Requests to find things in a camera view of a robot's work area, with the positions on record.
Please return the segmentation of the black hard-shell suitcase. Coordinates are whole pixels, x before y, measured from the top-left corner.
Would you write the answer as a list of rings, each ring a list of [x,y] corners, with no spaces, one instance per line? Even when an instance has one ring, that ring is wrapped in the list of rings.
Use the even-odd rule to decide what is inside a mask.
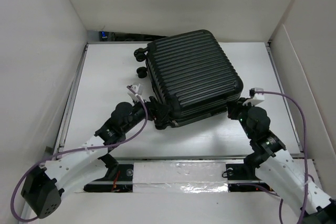
[[[223,113],[227,103],[238,100],[243,91],[242,79],[208,30],[152,41],[136,49],[134,57],[145,62],[137,73],[149,77],[154,97],[170,107],[170,127]]]

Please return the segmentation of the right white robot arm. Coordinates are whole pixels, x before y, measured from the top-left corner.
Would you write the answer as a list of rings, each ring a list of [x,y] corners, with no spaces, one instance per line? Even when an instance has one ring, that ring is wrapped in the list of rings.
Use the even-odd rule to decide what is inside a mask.
[[[240,123],[253,149],[244,158],[243,174],[270,186],[298,215],[299,223],[335,223],[335,200],[305,177],[303,168],[270,130],[267,112],[242,99],[227,106],[228,118]]]

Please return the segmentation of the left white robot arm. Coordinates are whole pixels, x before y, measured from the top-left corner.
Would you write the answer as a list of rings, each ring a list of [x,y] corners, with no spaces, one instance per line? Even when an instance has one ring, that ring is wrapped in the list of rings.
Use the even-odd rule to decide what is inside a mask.
[[[50,216],[68,195],[86,184],[101,178],[114,179],[119,163],[110,153],[130,141],[126,134],[140,122],[154,121],[156,126],[168,122],[168,105],[155,97],[145,102],[139,94],[134,99],[134,104],[119,103],[80,148],[57,154],[58,160],[40,161],[27,171],[20,194],[38,219]]]

